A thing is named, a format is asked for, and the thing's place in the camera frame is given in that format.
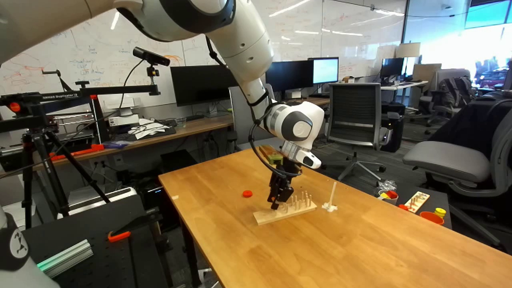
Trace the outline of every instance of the tripod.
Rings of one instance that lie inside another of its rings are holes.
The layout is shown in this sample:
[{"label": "tripod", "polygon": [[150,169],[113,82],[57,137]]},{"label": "tripod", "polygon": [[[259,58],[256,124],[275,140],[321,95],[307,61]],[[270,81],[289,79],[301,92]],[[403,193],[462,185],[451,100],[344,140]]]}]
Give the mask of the tripod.
[{"label": "tripod", "polygon": [[59,181],[59,177],[56,173],[56,169],[49,159],[46,146],[53,145],[54,148],[59,148],[69,164],[75,167],[75,170],[81,175],[81,178],[96,191],[96,194],[105,202],[110,204],[110,201],[105,197],[105,194],[97,188],[97,185],[93,181],[93,178],[83,170],[83,167],[70,156],[70,153],[61,145],[56,135],[45,129],[30,129],[29,133],[22,137],[22,183],[24,183],[24,202],[22,207],[25,210],[25,229],[32,228],[32,181],[33,181],[33,153],[38,153],[45,175],[49,181],[49,186],[53,189],[53,194],[57,202],[57,212],[62,213],[64,218],[69,217],[69,202],[64,194],[62,185]]}]

